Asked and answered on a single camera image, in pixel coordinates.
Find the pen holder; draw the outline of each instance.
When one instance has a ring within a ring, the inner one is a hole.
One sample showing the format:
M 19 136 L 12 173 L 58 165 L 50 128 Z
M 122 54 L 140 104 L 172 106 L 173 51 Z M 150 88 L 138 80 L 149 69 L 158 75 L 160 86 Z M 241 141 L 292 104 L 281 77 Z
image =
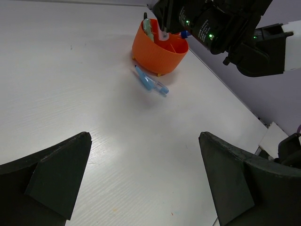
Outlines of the pen holder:
M 185 39 L 179 35 L 169 34 L 169 39 L 160 41 L 158 38 L 158 22 L 151 19 L 154 42 L 144 33 L 141 22 L 135 37 L 132 51 L 135 59 L 145 69 L 158 76 L 172 72 L 189 50 Z

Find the white table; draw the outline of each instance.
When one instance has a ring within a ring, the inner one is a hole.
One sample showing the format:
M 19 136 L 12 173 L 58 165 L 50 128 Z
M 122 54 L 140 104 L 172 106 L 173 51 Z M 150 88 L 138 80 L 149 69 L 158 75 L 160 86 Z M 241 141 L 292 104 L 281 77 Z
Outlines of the white table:
M 267 131 L 191 52 L 166 98 L 148 93 L 131 59 L 144 11 L 0 2 L 0 164 L 93 139 L 68 226 L 211 226 L 200 132 L 254 153 Z

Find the blue cap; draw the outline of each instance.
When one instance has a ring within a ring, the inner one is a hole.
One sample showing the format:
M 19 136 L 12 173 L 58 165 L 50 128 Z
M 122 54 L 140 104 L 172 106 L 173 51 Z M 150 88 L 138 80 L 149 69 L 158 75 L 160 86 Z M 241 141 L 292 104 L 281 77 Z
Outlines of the blue cap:
M 182 38 L 182 39 L 186 39 L 186 38 L 188 38 L 189 36 L 191 36 L 191 34 L 190 34 L 188 31 L 183 31 L 183 32 L 181 32 L 181 38 Z

